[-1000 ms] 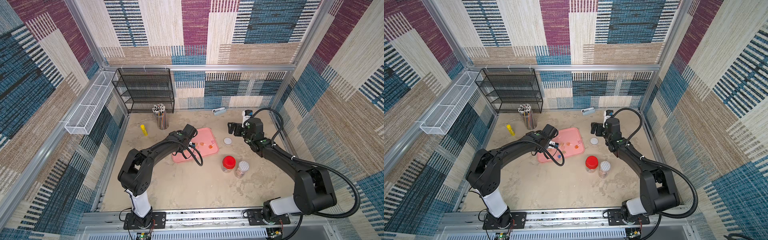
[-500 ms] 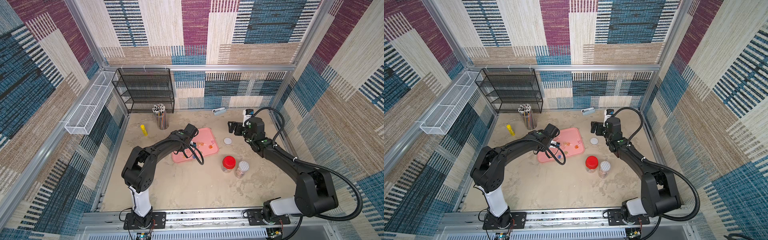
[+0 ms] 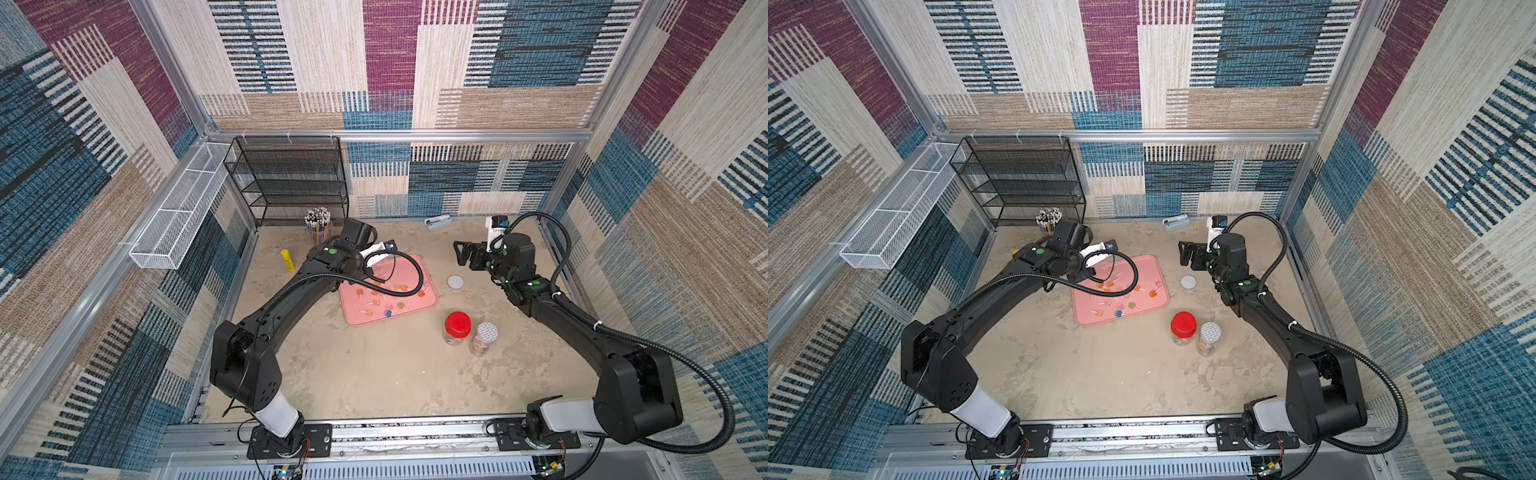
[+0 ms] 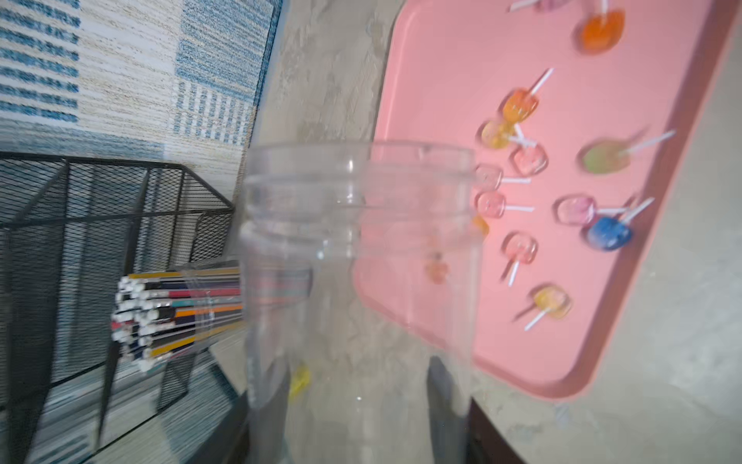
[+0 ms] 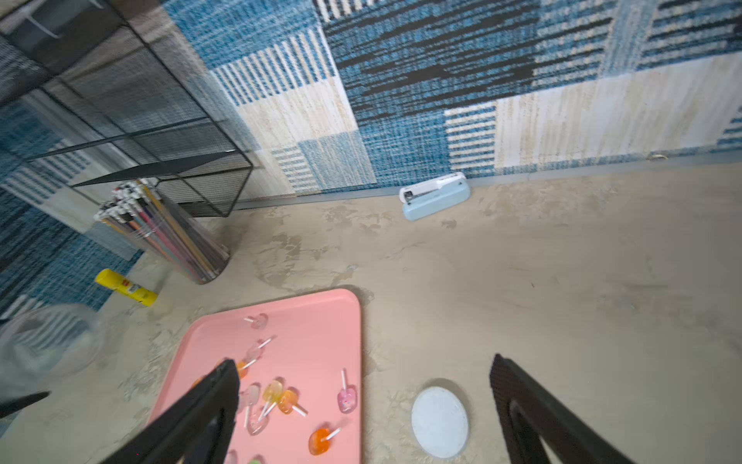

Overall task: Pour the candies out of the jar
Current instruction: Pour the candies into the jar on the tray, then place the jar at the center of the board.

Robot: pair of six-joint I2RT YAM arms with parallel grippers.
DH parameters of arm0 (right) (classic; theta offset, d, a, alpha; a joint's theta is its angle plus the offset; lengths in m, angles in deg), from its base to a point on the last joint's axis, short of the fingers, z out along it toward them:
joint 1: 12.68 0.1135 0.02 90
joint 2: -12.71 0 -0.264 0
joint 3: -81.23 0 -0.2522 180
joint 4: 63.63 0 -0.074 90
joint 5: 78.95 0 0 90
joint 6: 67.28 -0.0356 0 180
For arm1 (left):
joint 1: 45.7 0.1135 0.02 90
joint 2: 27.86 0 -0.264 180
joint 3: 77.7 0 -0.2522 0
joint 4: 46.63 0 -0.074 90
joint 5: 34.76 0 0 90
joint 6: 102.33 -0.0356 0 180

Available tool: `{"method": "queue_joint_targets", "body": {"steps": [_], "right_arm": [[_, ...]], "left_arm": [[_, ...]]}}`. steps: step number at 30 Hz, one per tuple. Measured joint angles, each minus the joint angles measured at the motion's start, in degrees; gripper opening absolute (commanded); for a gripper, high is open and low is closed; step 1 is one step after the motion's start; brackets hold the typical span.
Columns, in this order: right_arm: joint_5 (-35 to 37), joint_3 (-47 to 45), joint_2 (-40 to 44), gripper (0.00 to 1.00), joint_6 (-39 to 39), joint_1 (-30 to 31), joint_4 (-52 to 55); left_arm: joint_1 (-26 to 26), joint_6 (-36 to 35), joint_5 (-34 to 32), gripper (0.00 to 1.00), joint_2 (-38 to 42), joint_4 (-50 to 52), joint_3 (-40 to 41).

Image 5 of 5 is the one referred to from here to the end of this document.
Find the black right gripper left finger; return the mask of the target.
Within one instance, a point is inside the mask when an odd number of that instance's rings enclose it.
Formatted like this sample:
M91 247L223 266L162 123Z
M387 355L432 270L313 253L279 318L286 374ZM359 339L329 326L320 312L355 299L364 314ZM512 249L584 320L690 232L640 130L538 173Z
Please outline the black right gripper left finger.
M105 463L222 463L236 423L240 378L224 360Z

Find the white jar lid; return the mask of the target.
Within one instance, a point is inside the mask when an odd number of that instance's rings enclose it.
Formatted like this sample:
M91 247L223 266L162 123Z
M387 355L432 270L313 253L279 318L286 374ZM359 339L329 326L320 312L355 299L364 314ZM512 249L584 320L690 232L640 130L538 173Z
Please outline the white jar lid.
M412 409L413 433L419 446L430 456L448 459L464 450L469 437L469 418L454 392L429 387L415 398Z

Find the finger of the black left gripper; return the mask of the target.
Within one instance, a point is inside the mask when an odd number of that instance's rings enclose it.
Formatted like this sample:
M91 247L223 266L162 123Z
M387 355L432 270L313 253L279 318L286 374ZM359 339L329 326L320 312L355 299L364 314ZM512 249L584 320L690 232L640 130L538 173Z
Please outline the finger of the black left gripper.
M50 392L35 392L28 396L20 396L11 399L5 399L0 402L0 419L5 419L11 415L49 397Z

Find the clear candy jar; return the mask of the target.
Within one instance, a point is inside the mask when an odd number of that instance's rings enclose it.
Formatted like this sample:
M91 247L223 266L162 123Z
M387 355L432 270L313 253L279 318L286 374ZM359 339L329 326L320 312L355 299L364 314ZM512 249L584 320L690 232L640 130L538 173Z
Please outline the clear candy jar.
M99 314L86 305L51 305L1 321L1 398L27 396L96 361L104 347Z

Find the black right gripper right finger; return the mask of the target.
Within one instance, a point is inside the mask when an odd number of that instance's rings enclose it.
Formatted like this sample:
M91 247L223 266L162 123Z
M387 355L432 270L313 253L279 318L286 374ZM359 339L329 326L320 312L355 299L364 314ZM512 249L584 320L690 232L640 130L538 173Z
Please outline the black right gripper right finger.
M629 463L514 361L498 354L490 370L502 434L512 463Z

